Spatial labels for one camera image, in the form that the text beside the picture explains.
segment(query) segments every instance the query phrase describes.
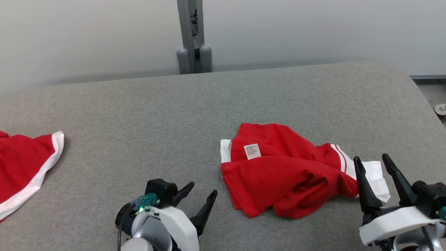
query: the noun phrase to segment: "white partition panel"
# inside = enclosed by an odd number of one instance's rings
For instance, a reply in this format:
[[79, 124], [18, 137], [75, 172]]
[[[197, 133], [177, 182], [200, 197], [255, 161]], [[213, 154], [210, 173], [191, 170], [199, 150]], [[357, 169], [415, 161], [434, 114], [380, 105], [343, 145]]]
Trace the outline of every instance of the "white partition panel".
[[0, 93], [178, 73], [176, 1], [2, 0]]
[[444, 0], [203, 0], [214, 71], [380, 60], [446, 75]]

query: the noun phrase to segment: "gray fabric surface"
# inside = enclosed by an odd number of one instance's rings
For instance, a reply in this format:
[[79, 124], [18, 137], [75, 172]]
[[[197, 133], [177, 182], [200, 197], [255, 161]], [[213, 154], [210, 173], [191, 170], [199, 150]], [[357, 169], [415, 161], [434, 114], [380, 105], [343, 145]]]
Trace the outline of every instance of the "gray fabric surface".
[[114, 250], [116, 212], [154, 178], [195, 182], [178, 206], [189, 216], [219, 191], [202, 250], [373, 250], [359, 238], [358, 199], [335, 198], [298, 220], [236, 211], [219, 140], [242, 122], [284, 124], [364, 161], [388, 153], [410, 182], [446, 181], [442, 124], [413, 81], [381, 63], [69, 84], [1, 96], [0, 107], [0, 130], [66, 135], [41, 190], [0, 224], [3, 251]]

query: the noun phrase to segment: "floor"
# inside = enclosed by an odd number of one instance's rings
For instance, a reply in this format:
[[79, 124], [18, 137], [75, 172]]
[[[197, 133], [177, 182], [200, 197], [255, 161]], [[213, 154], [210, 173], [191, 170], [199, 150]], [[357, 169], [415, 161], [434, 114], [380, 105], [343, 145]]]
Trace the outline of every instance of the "floor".
[[432, 108], [438, 104], [446, 104], [446, 79], [414, 79], [414, 82]]

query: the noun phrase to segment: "red and white fabric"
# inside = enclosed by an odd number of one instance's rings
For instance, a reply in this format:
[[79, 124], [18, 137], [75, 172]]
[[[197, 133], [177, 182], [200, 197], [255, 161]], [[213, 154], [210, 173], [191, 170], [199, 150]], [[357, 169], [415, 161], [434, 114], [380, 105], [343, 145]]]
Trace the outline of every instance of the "red and white fabric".
[[0, 131], [0, 222], [40, 189], [63, 143], [61, 131], [34, 139]]
[[[245, 146], [253, 144], [261, 156], [248, 160]], [[220, 154], [232, 203], [249, 218], [271, 206], [279, 216], [300, 218], [336, 195], [358, 196], [353, 161], [338, 145], [314, 146], [284, 125], [243, 123], [232, 141], [221, 140]], [[376, 197], [387, 202], [381, 162], [363, 164]]]

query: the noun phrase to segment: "white care label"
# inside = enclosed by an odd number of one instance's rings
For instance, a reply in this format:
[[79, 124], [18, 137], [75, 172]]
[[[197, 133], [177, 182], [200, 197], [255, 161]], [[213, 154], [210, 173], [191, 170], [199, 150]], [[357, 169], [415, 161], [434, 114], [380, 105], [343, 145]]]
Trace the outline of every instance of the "white care label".
[[245, 148], [246, 157], [248, 159], [253, 159], [253, 158], [262, 156], [260, 154], [259, 144], [247, 145], [247, 146], [244, 146], [244, 148]]

